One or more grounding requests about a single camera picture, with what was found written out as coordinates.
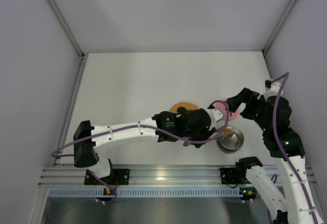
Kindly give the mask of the flower shaped yellow cookie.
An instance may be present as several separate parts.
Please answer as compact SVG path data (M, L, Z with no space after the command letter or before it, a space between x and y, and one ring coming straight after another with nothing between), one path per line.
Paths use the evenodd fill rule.
M229 134L232 134L232 133L233 133L232 129L225 129L224 130L224 135L229 135Z

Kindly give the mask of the black sandwich cookie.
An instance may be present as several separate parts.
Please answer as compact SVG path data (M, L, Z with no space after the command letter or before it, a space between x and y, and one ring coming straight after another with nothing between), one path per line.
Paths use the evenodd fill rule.
M183 113L186 113L187 110L186 110L185 107L179 107L179 108L177 109L177 112L178 112L179 114L183 114Z

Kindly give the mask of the pink round lid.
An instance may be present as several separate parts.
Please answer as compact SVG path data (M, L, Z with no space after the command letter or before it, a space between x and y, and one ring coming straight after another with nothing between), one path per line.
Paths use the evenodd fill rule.
M217 103L214 104L214 107L216 109L218 109L222 113L222 115L223 115L223 121L226 121L226 119L227 119L226 106L224 104L220 103L220 102L217 102ZM235 112L231 112L230 109L228 109L228 111L229 111L229 120L228 121L235 120L239 116L239 114L240 114L239 109L236 109Z

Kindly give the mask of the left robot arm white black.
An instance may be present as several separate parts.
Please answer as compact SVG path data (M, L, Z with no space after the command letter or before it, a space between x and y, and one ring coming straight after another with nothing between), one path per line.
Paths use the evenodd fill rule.
M216 133L224 114L212 106L179 114L163 111L150 118L115 126L95 126L89 120L77 127L73 140L74 167L88 168L98 178L112 177L108 150L134 142L176 142L200 147Z

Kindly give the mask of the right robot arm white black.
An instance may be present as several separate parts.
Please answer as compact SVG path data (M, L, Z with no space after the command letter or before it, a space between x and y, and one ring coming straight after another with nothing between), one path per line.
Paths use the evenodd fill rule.
M258 157L236 162L241 177L250 182L269 210L273 223L323 223L311 194L301 137L290 127L292 109L281 90L259 94L244 88L226 100L229 110L244 104L240 113L262 130L263 142L279 172L283 191L266 175Z

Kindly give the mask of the steel lunch box bowl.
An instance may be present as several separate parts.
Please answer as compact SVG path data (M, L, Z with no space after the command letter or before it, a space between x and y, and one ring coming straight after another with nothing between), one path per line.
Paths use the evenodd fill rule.
M235 153L243 147L244 134L241 130L233 126L227 126L226 129L232 129L233 133L226 135L223 139L217 139L217 146L225 153Z

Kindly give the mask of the woven bamboo tray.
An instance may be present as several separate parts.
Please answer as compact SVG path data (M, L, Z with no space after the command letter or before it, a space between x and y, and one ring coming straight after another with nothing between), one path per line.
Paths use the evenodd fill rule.
M197 105L195 105L194 103L191 103L191 102L179 102L179 103L174 104L174 105L169 109L169 111L172 112L172 113L174 113L174 114L179 114L179 113L177 112L177 109L178 109L179 107L185 107L186 110L187 110L186 113L188 113L188 112L190 112L190 111L194 111L194 110L198 110L198 109L199 109L199 107L198 107Z

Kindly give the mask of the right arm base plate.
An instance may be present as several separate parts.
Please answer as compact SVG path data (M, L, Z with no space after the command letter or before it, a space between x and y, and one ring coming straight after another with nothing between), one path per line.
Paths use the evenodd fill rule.
M224 185L248 184L249 181L235 167L220 168L221 182Z

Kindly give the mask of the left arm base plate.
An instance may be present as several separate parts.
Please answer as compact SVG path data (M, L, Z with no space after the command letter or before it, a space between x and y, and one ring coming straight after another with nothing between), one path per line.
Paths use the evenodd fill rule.
M129 185L130 169L113 169L109 176L100 178L101 181L108 185ZM89 170L86 171L84 185L101 185L101 183L91 175Z

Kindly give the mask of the aluminium rail frame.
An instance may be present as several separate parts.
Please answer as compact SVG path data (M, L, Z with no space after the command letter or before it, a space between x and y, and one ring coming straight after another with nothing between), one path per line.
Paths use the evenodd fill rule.
M129 187L218 187L220 165L115 165L115 169L130 169ZM83 186L86 169L72 165L44 168L38 186Z

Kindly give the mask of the left frame post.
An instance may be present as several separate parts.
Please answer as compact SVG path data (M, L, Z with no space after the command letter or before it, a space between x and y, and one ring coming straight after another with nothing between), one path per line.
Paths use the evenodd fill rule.
M61 28L63 29L65 35L67 36L68 40L72 44L75 52L79 56L80 59L83 59L85 54L82 52L79 44L77 43L69 25L67 24L61 10L59 9L55 0L45 0L49 5L51 11L53 12L54 16L56 17L58 23L60 24Z

